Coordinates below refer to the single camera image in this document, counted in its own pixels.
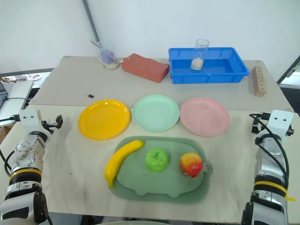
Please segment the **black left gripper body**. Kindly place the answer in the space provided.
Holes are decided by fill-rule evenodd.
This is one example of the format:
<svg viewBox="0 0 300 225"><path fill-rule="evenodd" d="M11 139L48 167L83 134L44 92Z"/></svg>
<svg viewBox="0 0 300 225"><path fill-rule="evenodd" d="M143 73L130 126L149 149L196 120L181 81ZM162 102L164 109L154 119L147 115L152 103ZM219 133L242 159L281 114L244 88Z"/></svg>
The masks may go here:
<svg viewBox="0 0 300 225"><path fill-rule="evenodd" d="M56 123L50 123L48 124L45 120L41 121L42 127L49 131L51 134L54 133L54 131L51 128L56 127Z"/></svg>

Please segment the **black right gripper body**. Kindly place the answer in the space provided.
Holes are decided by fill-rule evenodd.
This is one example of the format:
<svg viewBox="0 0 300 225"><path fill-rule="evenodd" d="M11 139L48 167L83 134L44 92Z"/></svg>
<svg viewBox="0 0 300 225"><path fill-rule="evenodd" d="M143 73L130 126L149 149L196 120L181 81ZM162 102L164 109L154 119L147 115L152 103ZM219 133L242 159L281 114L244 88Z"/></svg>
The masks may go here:
<svg viewBox="0 0 300 225"><path fill-rule="evenodd" d="M267 126L260 120L257 120L257 129L258 129L258 133L263 132L264 134L269 134L269 130Z"/></svg>

